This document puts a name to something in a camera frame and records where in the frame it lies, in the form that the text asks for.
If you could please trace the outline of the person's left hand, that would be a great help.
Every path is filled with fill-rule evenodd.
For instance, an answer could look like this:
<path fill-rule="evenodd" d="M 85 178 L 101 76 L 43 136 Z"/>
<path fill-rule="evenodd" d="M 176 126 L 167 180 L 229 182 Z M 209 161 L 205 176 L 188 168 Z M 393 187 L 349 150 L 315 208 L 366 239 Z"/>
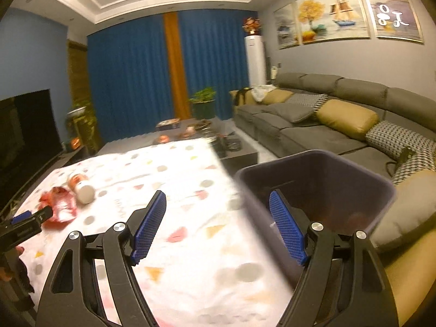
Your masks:
<path fill-rule="evenodd" d="M 18 256 L 22 255 L 24 253 L 24 247 L 17 246 L 16 252 L 18 253 Z M 0 267 L 0 278 L 4 282 L 9 282 L 14 278 L 14 273 L 12 268 L 10 267 L 10 264 L 7 261 L 1 262 Z"/>

